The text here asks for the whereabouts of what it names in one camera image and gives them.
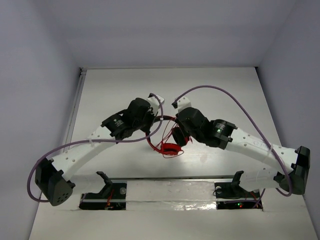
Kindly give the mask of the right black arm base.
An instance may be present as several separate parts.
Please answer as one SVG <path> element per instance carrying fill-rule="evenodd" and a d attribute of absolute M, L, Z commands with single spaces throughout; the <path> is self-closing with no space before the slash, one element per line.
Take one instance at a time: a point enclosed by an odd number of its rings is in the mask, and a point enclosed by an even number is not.
<path fill-rule="evenodd" d="M 218 210 L 263 209 L 259 190 L 246 191 L 238 186 L 232 188 L 231 182 L 216 182 L 212 195 L 216 197 Z"/>

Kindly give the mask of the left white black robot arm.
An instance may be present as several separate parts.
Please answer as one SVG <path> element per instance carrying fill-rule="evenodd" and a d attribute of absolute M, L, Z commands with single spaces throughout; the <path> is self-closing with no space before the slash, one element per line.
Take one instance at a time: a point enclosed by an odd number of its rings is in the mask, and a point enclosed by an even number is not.
<path fill-rule="evenodd" d="M 119 143 L 132 143 L 136 131 L 147 136 L 159 113 L 163 112 L 164 99 L 150 94 L 148 98 L 135 98 L 123 109 L 104 121 L 86 139 L 66 144 L 66 151 L 51 158 L 43 157 L 35 168 L 35 184 L 53 207 L 64 203 L 76 186 L 75 173 L 104 150 Z"/>

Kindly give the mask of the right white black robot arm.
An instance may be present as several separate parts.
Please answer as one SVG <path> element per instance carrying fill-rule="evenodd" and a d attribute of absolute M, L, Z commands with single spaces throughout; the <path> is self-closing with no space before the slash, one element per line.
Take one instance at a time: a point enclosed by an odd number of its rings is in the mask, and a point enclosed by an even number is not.
<path fill-rule="evenodd" d="M 257 172 L 238 171 L 230 185 L 238 197 L 256 189 L 278 188 L 294 195 L 304 195 L 311 166 L 311 151 L 266 144 L 235 124 L 222 119 L 208 120 L 198 109 L 185 107 L 176 114 L 178 129 L 173 138 L 184 146 L 182 137 L 192 137 L 208 147 L 238 153 L 268 166 Z"/>

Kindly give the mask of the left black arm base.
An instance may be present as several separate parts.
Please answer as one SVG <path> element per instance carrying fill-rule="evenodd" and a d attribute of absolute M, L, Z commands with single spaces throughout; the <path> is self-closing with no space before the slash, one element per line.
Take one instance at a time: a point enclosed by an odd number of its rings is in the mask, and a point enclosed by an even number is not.
<path fill-rule="evenodd" d="M 103 187 L 98 193 L 83 193 L 79 208 L 88 211 L 122 211 L 126 210 L 127 183 L 116 182 L 111 187 Z"/>

